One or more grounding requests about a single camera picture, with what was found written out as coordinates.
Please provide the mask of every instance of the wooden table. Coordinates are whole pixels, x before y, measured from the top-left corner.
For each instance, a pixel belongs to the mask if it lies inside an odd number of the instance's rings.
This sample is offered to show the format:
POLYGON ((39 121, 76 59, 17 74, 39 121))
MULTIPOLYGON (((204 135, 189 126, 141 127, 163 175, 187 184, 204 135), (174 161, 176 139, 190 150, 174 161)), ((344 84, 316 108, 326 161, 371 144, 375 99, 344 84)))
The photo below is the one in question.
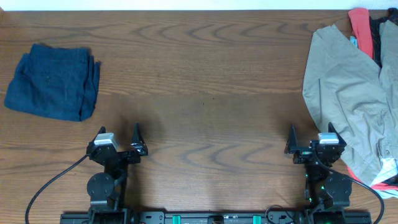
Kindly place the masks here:
MULTIPOLYGON (((376 17, 385 12, 372 12, 376 17)), ((303 144, 317 129, 302 98, 311 36, 347 11, 5 12, 0 25, 0 101, 33 43, 89 47, 102 61, 92 118, 73 123, 0 106, 0 222, 23 223, 49 179, 85 153, 101 126, 129 149, 141 124, 149 156, 131 166, 127 203, 138 210, 265 210, 305 205, 305 173, 283 153, 290 123, 303 144)), ((335 169, 346 172, 339 161, 335 169)), ((50 185, 31 223, 87 211, 86 160, 50 185)), ((396 223, 395 199, 383 223, 396 223)), ((379 213, 354 185, 350 209, 379 213)))

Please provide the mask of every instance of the folded blue cloth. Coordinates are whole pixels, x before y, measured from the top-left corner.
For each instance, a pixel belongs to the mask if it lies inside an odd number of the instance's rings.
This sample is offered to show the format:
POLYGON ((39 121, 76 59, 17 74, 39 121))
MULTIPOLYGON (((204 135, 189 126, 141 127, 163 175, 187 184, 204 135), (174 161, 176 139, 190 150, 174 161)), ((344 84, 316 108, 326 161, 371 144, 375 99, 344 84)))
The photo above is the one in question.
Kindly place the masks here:
POLYGON ((4 105, 47 118, 84 121, 95 108, 100 63, 87 49, 34 44, 19 62, 4 105))

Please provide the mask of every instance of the white wall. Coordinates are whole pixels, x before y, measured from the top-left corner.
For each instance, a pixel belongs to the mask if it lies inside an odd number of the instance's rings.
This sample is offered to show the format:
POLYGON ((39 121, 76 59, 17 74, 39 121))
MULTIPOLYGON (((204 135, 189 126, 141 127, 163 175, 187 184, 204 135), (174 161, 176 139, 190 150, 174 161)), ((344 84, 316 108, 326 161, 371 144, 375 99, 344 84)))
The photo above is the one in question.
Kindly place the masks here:
POLYGON ((0 0, 5 11, 388 9, 398 0, 0 0))

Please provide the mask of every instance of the wire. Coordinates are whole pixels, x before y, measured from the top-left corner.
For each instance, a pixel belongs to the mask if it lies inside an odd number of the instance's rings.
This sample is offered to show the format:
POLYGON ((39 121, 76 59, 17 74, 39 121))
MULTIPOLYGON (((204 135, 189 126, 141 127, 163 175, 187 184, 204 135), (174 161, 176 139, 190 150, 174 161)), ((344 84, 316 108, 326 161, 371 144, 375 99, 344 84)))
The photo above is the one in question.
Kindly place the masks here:
POLYGON ((332 173, 340 174, 340 175, 345 176, 345 178, 349 179, 350 181, 352 181, 352 182, 364 187, 365 189, 368 189, 370 192, 372 192, 379 199, 379 201, 380 201, 380 213, 379 213, 379 216, 377 217, 376 221, 374 221, 374 223, 373 223, 373 224, 378 224, 380 222, 381 218, 383 217, 383 214, 384 214, 384 201, 383 201, 383 198, 381 198, 381 196, 375 190, 373 190, 372 188, 370 188, 366 184, 364 184, 364 183, 362 183, 360 181, 357 181, 356 179, 354 179, 354 178, 352 178, 352 177, 350 177, 350 176, 348 176, 346 174, 342 174, 341 172, 337 172, 334 169, 331 169, 330 167, 327 167, 326 165, 324 165, 321 162, 321 160, 319 160, 315 150, 312 151, 312 154, 315 156, 315 159, 317 160, 319 165, 321 165, 323 168, 325 168, 326 170, 328 170, 328 171, 330 171, 332 173))
POLYGON ((42 193, 42 191, 48 187, 52 182, 54 182, 55 180, 57 180, 58 178, 60 178, 63 174, 66 174, 68 171, 70 171, 71 169, 73 169, 75 166, 77 166, 79 163, 81 163, 83 160, 85 160, 87 157, 87 155, 83 156, 79 161, 75 162, 74 165, 70 166, 69 168, 67 168, 66 170, 64 170, 63 172, 61 172, 60 174, 56 175, 54 178, 52 178, 50 181, 48 181, 32 198, 32 200, 30 200, 29 205, 26 208, 26 212, 25 212, 25 224, 29 224, 29 211, 30 208, 33 205, 33 202, 35 202, 36 198, 39 196, 40 193, 42 193))
MULTIPOLYGON (((267 221, 268 221, 270 224, 275 224, 273 221, 271 221, 271 220, 268 219, 268 211, 269 211, 272 207, 280 207, 280 208, 283 209, 283 210, 284 210, 284 208, 283 208, 282 206, 280 206, 280 205, 271 205, 270 207, 267 208, 267 210, 266 210, 266 218, 267 218, 267 221)), ((289 213, 287 213, 286 210, 285 210, 284 212, 286 213, 286 215, 287 215, 289 218, 292 219, 292 222, 294 222, 293 217, 292 217, 291 215, 289 215, 289 213)))

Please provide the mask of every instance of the black mount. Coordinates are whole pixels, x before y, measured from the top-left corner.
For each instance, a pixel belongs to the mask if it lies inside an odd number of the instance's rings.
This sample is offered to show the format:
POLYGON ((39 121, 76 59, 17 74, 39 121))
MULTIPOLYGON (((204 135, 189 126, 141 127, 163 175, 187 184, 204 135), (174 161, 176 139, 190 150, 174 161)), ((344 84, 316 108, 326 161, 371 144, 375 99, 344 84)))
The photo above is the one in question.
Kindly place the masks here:
POLYGON ((370 224, 369 212, 345 212, 349 206, 351 181, 344 176, 331 174, 318 164, 326 166, 340 158, 346 143, 329 124, 329 133, 320 133, 309 147, 297 145, 294 127, 290 129, 285 153, 293 154, 295 164, 304 164, 306 170, 305 198, 310 206, 304 210, 276 210, 259 213, 136 213, 124 205, 127 166, 140 163, 148 155, 138 124, 135 124, 131 146, 133 151, 118 152, 118 142, 113 133, 102 127, 87 147, 91 160, 104 166, 104 172, 95 174, 87 184, 91 197, 88 213, 61 215, 61 224, 370 224))

